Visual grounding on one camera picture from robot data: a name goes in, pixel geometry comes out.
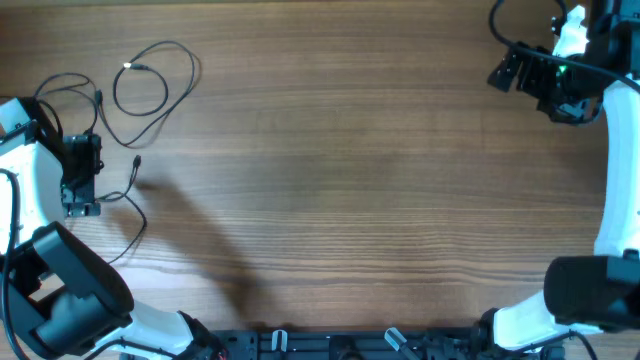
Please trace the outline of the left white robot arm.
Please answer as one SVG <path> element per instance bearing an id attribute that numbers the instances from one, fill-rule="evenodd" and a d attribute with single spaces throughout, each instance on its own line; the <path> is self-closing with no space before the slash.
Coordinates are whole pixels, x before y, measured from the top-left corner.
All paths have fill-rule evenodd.
<path id="1" fill-rule="evenodd" d="M 198 320 L 138 302 L 120 274 L 65 225 L 99 214 L 101 140 L 67 136 L 33 97 L 1 106 L 1 321 L 16 356 L 222 358 Z"/>

